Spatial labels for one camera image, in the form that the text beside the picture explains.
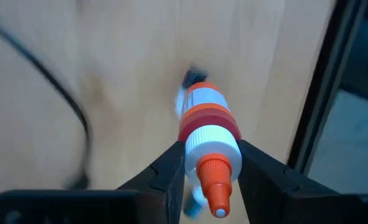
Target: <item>clamp jaw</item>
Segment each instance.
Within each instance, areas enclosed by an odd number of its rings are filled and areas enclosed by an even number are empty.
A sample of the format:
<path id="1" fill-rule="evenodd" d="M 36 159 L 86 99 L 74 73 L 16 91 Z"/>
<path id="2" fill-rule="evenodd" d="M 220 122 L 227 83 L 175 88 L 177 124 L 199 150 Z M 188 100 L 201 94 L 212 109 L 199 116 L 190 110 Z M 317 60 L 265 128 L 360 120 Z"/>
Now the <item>clamp jaw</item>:
<path id="1" fill-rule="evenodd" d="M 238 142 L 247 216 L 258 223 L 368 223 L 368 195 L 342 195 Z M 0 223 L 179 223 L 185 144 L 116 190 L 12 190 L 0 194 Z"/>

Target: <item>glue bottle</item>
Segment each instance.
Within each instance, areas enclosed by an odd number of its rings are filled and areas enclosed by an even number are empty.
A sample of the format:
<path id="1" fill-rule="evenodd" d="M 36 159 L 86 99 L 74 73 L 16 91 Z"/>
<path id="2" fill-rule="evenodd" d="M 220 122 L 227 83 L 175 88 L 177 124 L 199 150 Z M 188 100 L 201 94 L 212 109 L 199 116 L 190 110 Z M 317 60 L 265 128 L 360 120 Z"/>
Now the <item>glue bottle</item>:
<path id="1" fill-rule="evenodd" d="M 210 211 L 218 218 L 230 212 L 232 184 L 242 168 L 237 141 L 240 131 L 219 89 L 208 82 L 189 87 L 184 97 L 178 140 L 185 142 L 185 172 L 200 185 Z"/>

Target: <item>bottle tip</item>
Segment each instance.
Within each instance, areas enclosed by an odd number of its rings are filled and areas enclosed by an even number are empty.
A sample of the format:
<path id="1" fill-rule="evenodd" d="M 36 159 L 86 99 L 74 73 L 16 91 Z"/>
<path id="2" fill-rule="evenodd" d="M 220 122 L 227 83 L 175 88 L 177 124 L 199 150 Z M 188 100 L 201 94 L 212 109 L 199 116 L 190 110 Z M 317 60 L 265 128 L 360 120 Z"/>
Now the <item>bottle tip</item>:
<path id="1" fill-rule="evenodd" d="M 210 211 L 217 218 L 229 214 L 229 196 L 232 192 L 230 162 L 223 154 L 212 153 L 202 157 L 197 164 L 197 176 Z"/>

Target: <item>blurry background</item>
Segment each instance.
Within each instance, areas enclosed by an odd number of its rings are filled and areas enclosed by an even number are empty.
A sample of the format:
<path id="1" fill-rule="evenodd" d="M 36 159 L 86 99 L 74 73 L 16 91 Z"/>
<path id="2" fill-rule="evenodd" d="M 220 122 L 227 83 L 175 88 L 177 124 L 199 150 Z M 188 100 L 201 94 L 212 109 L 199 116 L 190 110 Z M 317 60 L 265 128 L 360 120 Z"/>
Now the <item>blurry background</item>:
<path id="1" fill-rule="evenodd" d="M 174 97 L 190 64 L 210 73 L 243 138 L 285 162 L 334 3 L 0 0 L 0 24 L 85 105 L 91 188 L 115 189 L 176 140 Z M 0 40 L 0 191 L 61 188 L 82 142 L 71 109 Z M 233 191 L 227 218 L 199 221 L 247 223 Z"/>

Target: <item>black cable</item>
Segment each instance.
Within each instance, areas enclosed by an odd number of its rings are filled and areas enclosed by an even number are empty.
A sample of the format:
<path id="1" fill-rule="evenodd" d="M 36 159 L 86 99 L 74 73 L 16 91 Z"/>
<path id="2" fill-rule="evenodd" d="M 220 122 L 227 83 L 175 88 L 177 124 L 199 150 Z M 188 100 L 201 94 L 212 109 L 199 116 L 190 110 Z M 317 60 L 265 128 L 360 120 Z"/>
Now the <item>black cable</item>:
<path id="1" fill-rule="evenodd" d="M 78 120 L 81 122 L 84 133 L 84 152 L 82 160 L 79 167 L 79 172 L 77 179 L 69 184 L 67 189 L 86 189 L 89 186 L 89 178 L 87 175 L 87 167 L 89 164 L 91 150 L 92 150 L 92 130 L 90 123 L 88 122 L 83 109 L 78 105 L 75 99 L 69 94 L 69 92 L 61 85 L 60 82 L 53 76 L 49 69 L 47 69 L 41 61 L 34 56 L 27 48 L 25 48 L 21 43 L 17 41 L 11 34 L 4 30 L 0 26 L 0 38 L 7 42 L 11 47 L 13 47 L 22 57 L 24 57 L 32 66 L 43 75 L 43 77 L 56 89 L 56 91 L 62 96 L 62 98 L 67 102 L 67 104 L 72 108 L 76 114 Z"/>

